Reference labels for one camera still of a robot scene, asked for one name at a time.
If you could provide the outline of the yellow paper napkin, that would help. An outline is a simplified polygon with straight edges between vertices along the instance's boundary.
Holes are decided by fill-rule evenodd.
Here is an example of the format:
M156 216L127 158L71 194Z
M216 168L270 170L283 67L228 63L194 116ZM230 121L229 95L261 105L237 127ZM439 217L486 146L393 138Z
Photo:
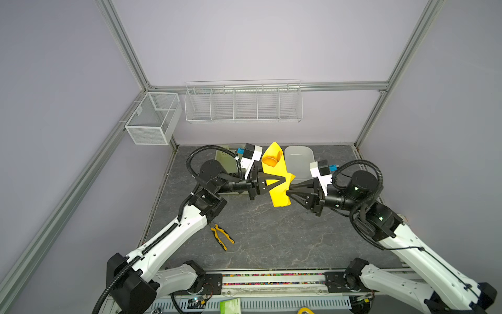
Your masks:
M286 191L288 190L288 188L289 188L290 184L292 183L293 179L295 178L295 176L288 172L287 167L286 167L284 152L277 142L272 143L267 148L267 150L265 151L264 154L271 154L271 153L277 152L277 151L280 151L282 153L282 159L279 162L279 164L277 164L276 167L269 167L269 166L263 164L262 162L261 163L262 163L264 173L281 175L286 178L285 183L281 184L280 186L274 188L273 190L271 190L269 192L271 200L273 202L273 205L276 208L280 208L280 207L286 207L286 206L291 205L291 200L286 195Z

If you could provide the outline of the orange wooden spoon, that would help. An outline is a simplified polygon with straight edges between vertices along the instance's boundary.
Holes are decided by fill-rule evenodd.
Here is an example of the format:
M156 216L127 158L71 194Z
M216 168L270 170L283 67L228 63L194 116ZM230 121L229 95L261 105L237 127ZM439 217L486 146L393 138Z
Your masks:
M269 166L269 167L276 167L277 164L282 159L282 153L280 151L273 152L271 154L264 154L262 157L261 161L263 164Z

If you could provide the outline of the green perforated plastic basket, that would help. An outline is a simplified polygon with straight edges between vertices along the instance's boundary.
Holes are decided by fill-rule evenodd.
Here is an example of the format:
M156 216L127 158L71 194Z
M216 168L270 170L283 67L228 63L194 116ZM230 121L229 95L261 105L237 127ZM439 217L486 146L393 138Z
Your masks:
M223 148L228 149L234 153L236 153L237 149L239 146L236 145L222 145ZM223 168L229 173L229 174L235 174L237 172L237 165L234 161L234 159L226 154L223 153L219 150L217 150L215 159L221 163ZM222 195L226 196L231 196L231 195L248 195L247 191L244 192L222 192Z

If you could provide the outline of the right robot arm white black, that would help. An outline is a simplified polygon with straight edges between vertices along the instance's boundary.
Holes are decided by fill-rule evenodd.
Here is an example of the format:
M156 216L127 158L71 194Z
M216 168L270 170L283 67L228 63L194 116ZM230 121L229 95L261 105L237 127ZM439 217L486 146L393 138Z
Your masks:
M398 256L421 277L407 280L356 258L346 268L351 291L376 290L422 313L486 313L498 295L489 283L465 276L426 245L396 212L378 201L383 173L368 160L353 160L332 171L313 162L312 178L293 184L286 195L320 215L324 208L349 219L367 243Z

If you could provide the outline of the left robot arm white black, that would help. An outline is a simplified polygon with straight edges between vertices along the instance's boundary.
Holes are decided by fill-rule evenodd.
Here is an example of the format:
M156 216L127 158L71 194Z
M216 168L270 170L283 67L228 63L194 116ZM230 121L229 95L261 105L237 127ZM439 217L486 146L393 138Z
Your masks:
M277 143L268 150L248 144L240 153L204 145L190 153L186 167L196 185L177 216L127 255L116 253L108 260L106 288L93 313L101 311L108 297L121 313L144 313L165 295L203 290L206 273L196 262L170 269L163 268L165 262L194 234L213 224L227 205L223 193L247 192L251 200L274 191L284 196L295 179Z

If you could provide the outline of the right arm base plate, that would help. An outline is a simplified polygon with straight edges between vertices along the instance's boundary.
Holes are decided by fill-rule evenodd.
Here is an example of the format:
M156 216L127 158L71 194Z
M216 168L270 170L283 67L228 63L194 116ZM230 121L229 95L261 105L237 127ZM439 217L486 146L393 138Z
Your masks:
M325 286L329 293L376 293L362 283L361 274L354 270L326 272Z

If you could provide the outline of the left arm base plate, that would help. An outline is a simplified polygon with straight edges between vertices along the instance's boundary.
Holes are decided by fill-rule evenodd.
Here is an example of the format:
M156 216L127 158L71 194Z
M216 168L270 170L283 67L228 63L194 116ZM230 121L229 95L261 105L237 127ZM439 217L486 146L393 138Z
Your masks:
M184 294L192 295L220 295L223 288L223 276L221 273L206 273L200 275L195 280L194 284L184 290Z

